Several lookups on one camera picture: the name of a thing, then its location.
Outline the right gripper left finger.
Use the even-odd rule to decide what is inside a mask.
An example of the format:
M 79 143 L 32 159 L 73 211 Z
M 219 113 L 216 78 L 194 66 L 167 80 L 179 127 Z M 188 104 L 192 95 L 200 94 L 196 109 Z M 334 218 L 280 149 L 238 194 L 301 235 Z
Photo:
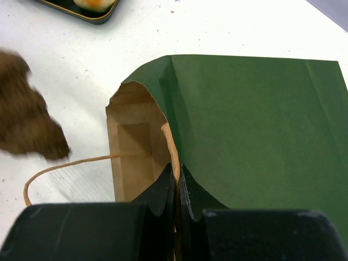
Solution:
M 136 260 L 173 260 L 175 178 L 168 163 L 137 203 Z

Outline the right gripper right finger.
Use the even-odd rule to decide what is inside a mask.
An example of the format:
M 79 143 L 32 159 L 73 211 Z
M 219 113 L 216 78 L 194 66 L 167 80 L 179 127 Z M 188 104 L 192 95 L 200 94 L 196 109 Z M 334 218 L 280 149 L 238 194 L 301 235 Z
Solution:
M 198 184 L 184 164 L 181 165 L 179 194 L 183 260 L 209 260 L 202 214 L 205 209 L 226 209 L 227 206 Z

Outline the green paper bag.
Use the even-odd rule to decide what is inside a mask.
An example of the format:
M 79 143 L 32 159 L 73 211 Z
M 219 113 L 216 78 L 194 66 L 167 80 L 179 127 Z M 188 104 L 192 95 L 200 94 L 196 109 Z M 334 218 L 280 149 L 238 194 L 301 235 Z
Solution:
M 347 88 L 336 61 L 167 55 L 128 76 L 106 113 L 118 201 L 172 162 L 230 208 L 347 221 Z

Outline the brown blurred bread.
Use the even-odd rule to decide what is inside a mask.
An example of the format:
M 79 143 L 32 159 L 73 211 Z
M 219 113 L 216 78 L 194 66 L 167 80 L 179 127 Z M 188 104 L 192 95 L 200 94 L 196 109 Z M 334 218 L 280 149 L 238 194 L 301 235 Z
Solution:
M 1 150 L 12 155 L 37 153 L 46 160 L 69 157 L 63 129 L 48 113 L 42 94 L 30 86 L 27 62 L 1 50 Z

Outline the round scored bun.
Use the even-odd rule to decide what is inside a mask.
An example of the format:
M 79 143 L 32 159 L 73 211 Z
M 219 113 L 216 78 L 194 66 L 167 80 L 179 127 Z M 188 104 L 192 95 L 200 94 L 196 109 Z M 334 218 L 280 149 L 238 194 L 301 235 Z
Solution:
M 103 13 L 111 8 L 116 0 L 73 0 L 82 9 Z

